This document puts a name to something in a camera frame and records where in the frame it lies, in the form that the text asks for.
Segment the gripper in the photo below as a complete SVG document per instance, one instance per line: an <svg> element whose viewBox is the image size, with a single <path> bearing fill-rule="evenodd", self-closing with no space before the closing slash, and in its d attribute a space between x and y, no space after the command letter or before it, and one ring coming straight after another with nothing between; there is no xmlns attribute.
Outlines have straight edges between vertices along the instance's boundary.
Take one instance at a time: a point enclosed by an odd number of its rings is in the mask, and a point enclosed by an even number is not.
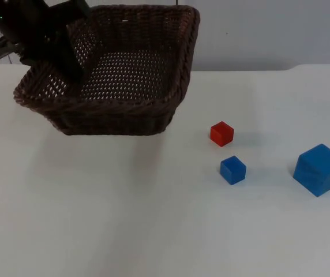
<svg viewBox="0 0 330 277"><path fill-rule="evenodd" d="M65 1L48 6L45 1L21 1L20 9L31 29L29 42L23 43L20 62L32 66L38 61L53 64L67 79L78 81L84 70L72 47L67 25L88 18L85 1Z"/></svg>

